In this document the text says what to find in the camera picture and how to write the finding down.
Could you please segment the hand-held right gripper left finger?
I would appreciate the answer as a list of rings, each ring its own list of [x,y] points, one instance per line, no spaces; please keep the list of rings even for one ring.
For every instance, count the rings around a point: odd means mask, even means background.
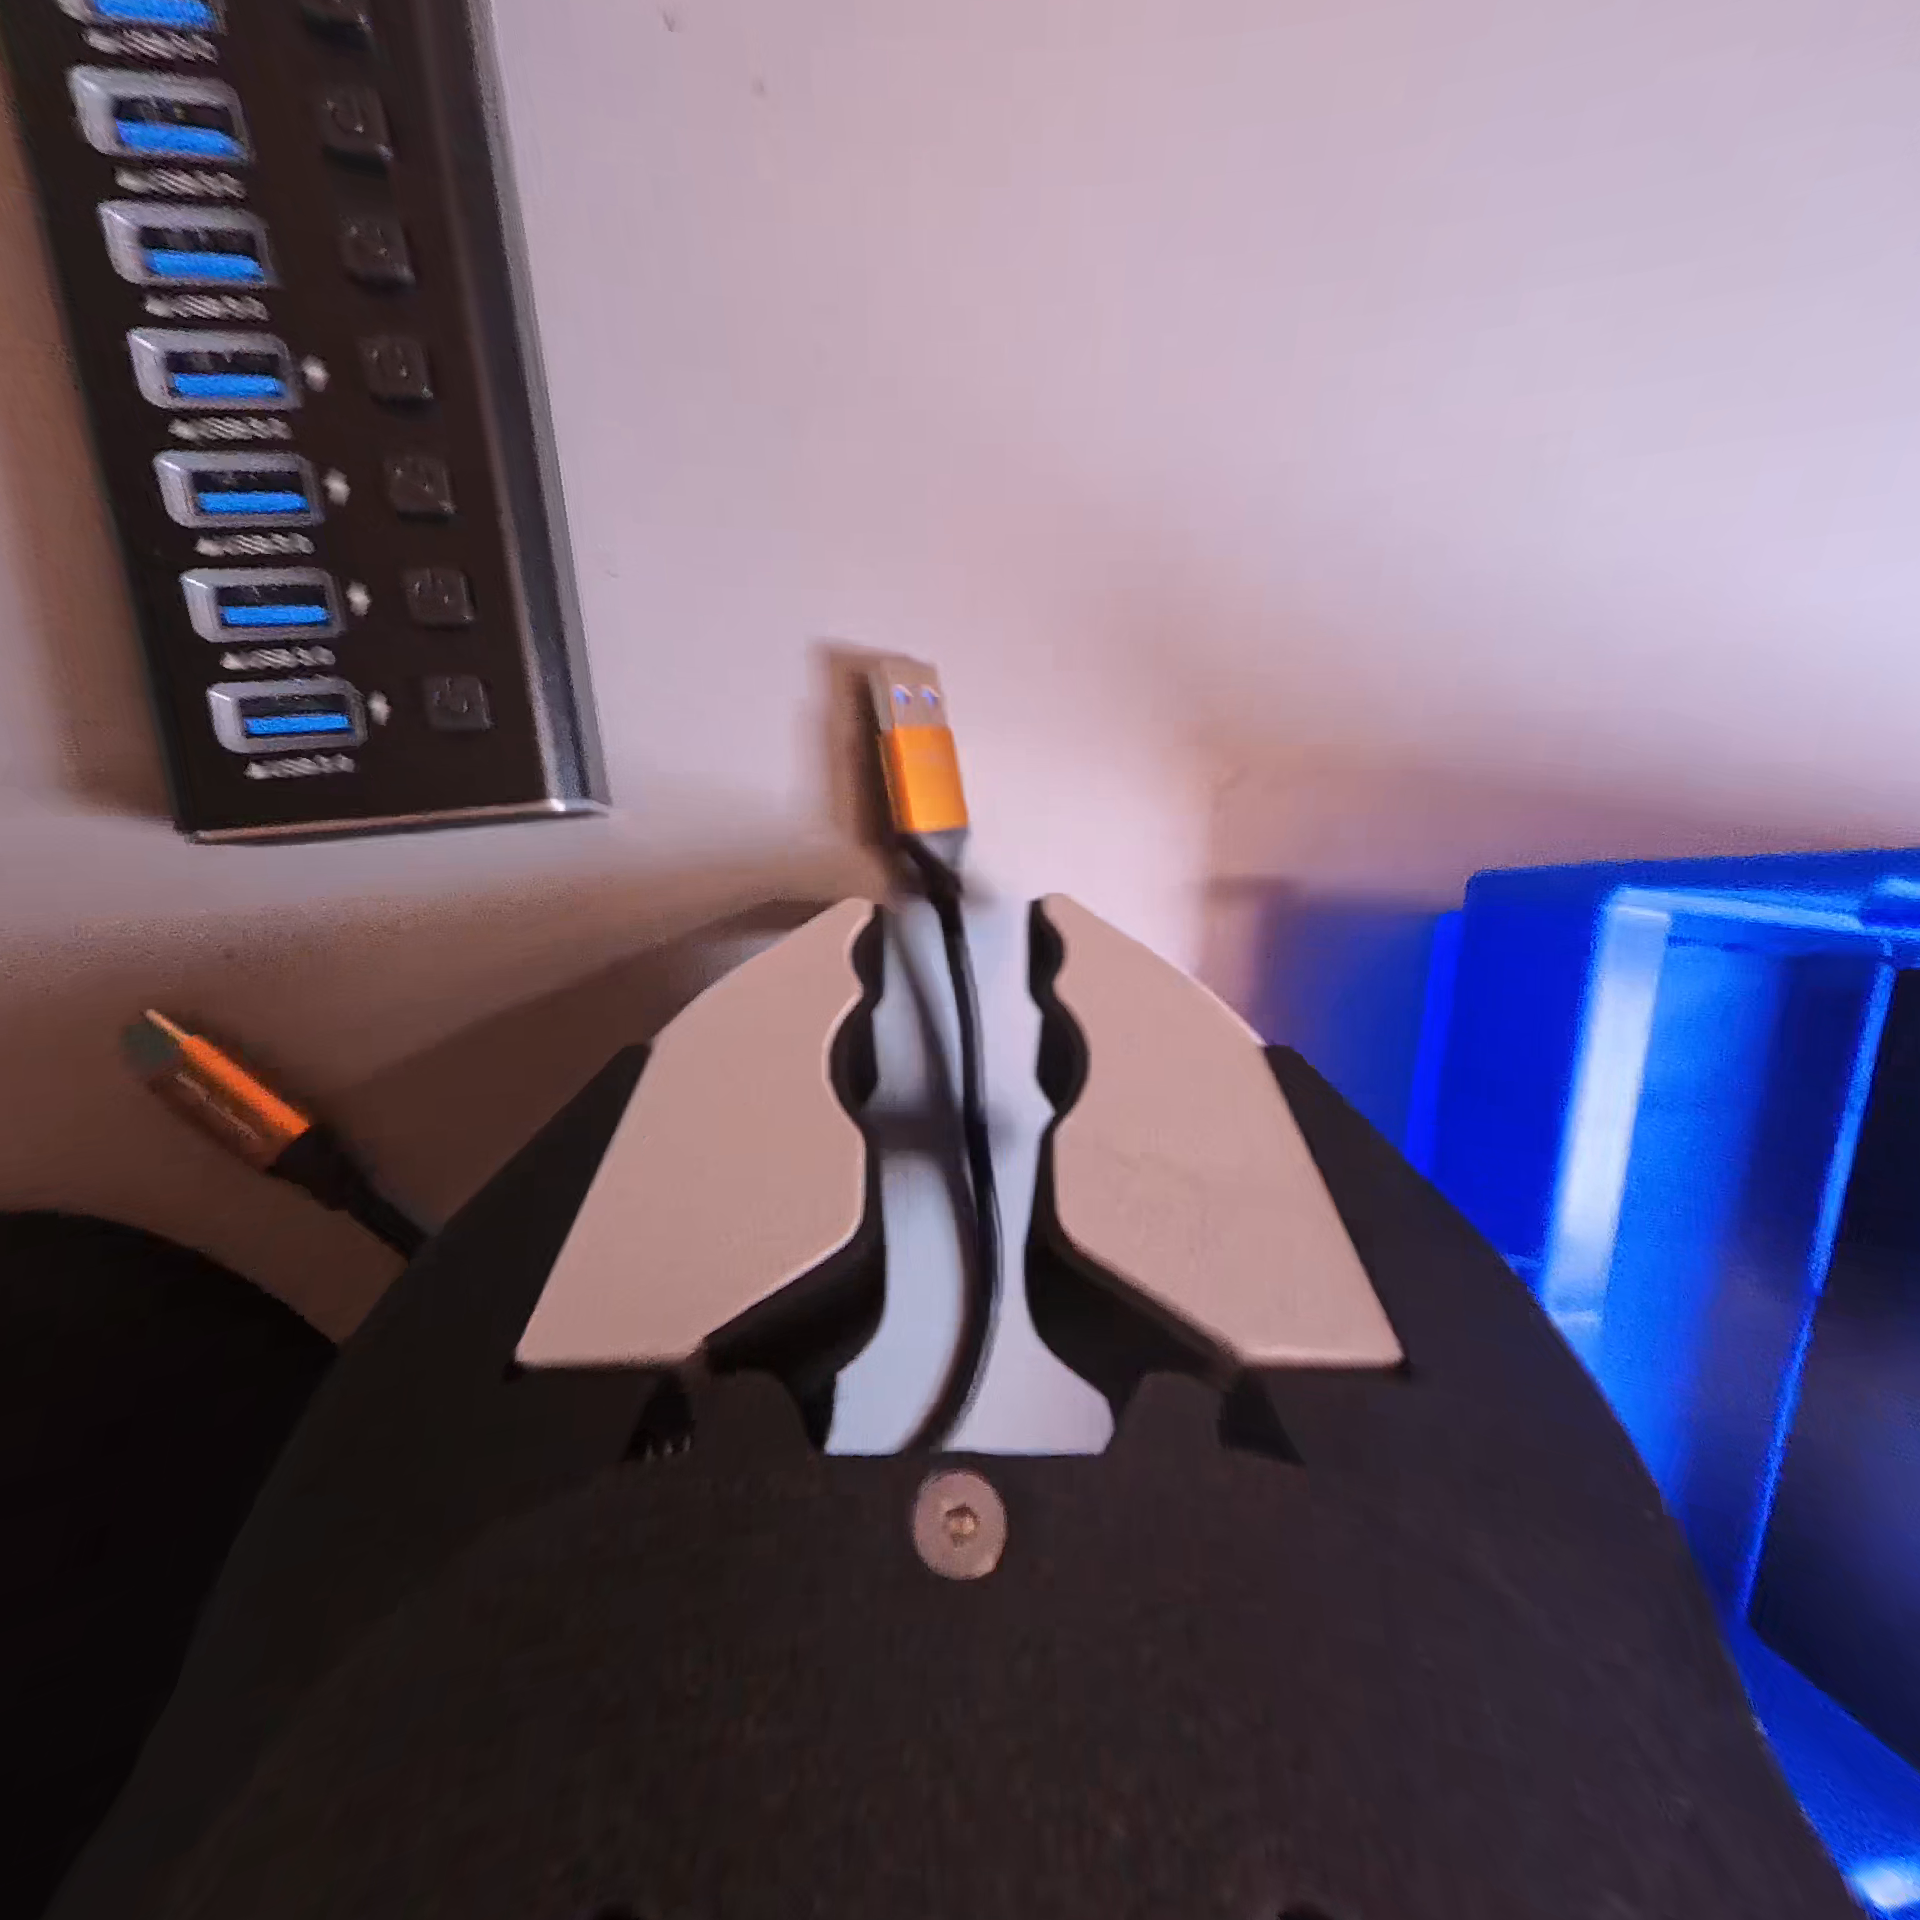
[[[832,1049],[870,1001],[875,900],[849,898],[721,976],[657,1034],[515,1362],[673,1369],[843,1254],[870,1150]]]

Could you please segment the black quilted cushion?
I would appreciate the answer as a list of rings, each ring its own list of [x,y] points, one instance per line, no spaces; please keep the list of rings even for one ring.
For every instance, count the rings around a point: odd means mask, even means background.
[[[336,1351],[201,1250],[2,1216],[2,1914],[44,1912],[123,1790]]]

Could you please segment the black divider panel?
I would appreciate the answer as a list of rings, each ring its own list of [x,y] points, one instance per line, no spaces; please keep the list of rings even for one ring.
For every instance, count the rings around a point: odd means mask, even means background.
[[[1890,992],[1748,1622],[1919,1764],[1915,972]]]

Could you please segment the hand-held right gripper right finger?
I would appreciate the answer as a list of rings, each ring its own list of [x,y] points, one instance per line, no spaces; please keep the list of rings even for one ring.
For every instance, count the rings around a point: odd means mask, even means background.
[[[1254,1026],[1071,895],[1033,903],[1050,1199],[1071,1262],[1234,1369],[1387,1373],[1404,1345]]]

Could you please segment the blue plastic bin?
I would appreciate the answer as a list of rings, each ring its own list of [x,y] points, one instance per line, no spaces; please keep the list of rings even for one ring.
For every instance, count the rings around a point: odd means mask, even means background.
[[[1583,1358],[1856,1902],[1915,1914],[1915,1767],[1748,1622],[1919,852],[1491,869],[1440,919],[1404,1145]]]

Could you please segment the long black usb hub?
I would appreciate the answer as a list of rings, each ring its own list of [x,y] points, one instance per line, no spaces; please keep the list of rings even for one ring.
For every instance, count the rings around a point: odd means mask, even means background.
[[[4,4],[203,845],[609,810],[487,4]]]

